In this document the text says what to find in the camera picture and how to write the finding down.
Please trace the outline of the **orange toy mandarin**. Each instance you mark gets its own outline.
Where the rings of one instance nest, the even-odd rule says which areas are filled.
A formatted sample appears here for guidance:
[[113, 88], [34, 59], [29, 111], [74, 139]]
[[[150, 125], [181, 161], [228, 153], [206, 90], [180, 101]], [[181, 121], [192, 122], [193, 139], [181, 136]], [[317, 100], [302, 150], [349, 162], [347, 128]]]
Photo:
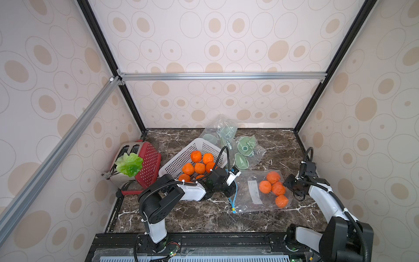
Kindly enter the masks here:
[[203, 163], [196, 163], [194, 166], [194, 171], [199, 175], [203, 175], [206, 171], [206, 166]]
[[200, 161], [202, 160], [202, 154], [201, 154], [201, 152], [200, 152], [200, 151], [193, 151], [193, 152], [191, 153], [191, 160], [192, 160], [194, 163], [198, 163], [198, 162], [200, 162]]
[[183, 166], [182, 172], [184, 174], [187, 174], [187, 175], [191, 176], [195, 173], [195, 168], [191, 163], [187, 163]]
[[211, 153], [206, 153], [203, 155], [202, 161], [205, 165], [207, 165], [208, 163], [213, 163], [214, 162], [214, 156]]

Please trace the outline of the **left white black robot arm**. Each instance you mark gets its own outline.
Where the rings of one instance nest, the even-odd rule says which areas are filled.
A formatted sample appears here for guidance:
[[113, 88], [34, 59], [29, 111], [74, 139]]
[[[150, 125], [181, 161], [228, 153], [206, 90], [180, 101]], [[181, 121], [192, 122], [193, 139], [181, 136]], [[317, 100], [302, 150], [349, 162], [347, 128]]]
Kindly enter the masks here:
[[177, 242], [169, 241], [165, 218], [181, 201], [202, 202], [209, 200], [215, 193], [222, 193], [227, 198], [237, 194], [234, 180], [241, 174], [237, 166], [230, 164], [227, 146], [223, 146], [214, 162], [214, 167], [206, 175], [192, 179], [175, 180], [165, 174], [139, 196], [139, 214], [145, 226], [147, 244], [153, 253], [160, 253], [167, 246], [174, 245], [175, 250], [161, 261], [167, 262], [181, 249]]

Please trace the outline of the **blue-seal clear zip-top bag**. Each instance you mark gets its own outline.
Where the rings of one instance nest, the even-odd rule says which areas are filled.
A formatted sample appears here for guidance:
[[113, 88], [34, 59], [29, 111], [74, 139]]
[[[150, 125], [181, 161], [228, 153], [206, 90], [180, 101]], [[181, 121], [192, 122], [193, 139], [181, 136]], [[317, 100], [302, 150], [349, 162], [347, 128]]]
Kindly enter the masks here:
[[283, 210], [291, 206], [291, 191], [284, 185], [280, 170], [243, 170], [232, 183], [236, 189], [229, 198], [234, 214]]

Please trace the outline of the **green-seal clear zip-top bag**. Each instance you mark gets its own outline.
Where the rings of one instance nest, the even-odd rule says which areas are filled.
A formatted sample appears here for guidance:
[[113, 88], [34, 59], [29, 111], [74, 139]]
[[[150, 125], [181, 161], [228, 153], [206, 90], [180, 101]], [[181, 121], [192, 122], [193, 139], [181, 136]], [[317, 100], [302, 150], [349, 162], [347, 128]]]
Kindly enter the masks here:
[[266, 153], [259, 145], [255, 135], [240, 136], [227, 141], [230, 150], [229, 159], [240, 170], [252, 169], [258, 165]]

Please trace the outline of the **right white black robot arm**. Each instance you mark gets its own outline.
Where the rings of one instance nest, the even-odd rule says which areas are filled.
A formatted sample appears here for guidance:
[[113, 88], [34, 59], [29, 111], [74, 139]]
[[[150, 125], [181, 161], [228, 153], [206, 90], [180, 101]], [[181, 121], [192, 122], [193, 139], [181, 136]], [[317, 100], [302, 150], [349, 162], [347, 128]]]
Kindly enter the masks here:
[[323, 262], [370, 262], [373, 228], [352, 215], [327, 180], [318, 176], [313, 155], [314, 149], [308, 148], [298, 174], [288, 176], [284, 185], [299, 201], [311, 197], [323, 213], [327, 227], [320, 233], [291, 224], [284, 238], [286, 248], [296, 252], [305, 246]]

